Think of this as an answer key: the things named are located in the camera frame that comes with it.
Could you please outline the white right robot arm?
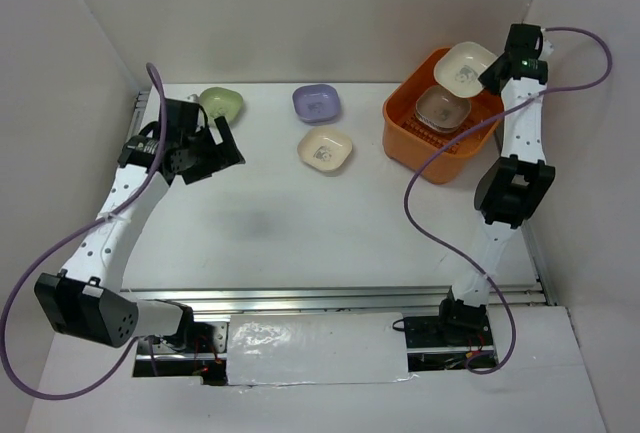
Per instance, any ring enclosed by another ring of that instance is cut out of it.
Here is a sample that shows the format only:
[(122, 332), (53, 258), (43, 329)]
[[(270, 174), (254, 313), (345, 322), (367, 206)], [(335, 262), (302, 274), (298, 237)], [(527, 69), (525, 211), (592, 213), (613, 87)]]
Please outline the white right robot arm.
[(514, 112), (503, 122), (499, 158), (479, 181), (474, 208), (481, 224), (471, 251), (474, 263), (454, 282), (435, 321), (438, 338), (450, 345), (488, 325), (487, 305), (506, 244), (529, 219), (555, 179), (542, 148), (541, 92), (547, 87), (548, 65), (542, 28), (510, 27), (504, 52), (480, 76), (480, 83)]

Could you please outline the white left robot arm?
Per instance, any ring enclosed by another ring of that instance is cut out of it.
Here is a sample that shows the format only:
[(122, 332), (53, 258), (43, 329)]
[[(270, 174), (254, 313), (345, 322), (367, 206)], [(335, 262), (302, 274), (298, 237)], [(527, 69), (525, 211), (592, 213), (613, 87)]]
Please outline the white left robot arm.
[(196, 343), (192, 308), (125, 298), (124, 272), (149, 216), (175, 178), (195, 183), (244, 158), (223, 115), (209, 118), (201, 105), (175, 99), (166, 107), (165, 119), (148, 123), (122, 147), (99, 225), (58, 273), (43, 273), (34, 285), (58, 333), (114, 348), (148, 336), (162, 338), (176, 352)]

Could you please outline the brown plate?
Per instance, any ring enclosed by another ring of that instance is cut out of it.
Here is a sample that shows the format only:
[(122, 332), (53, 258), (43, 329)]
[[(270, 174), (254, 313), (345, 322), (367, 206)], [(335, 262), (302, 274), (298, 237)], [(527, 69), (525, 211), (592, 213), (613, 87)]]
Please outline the brown plate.
[(469, 100), (451, 94), (440, 85), (429, 87), (415, 105), (417, 120), (431, 130), (443, 134), (456, 131), (470, 112)]

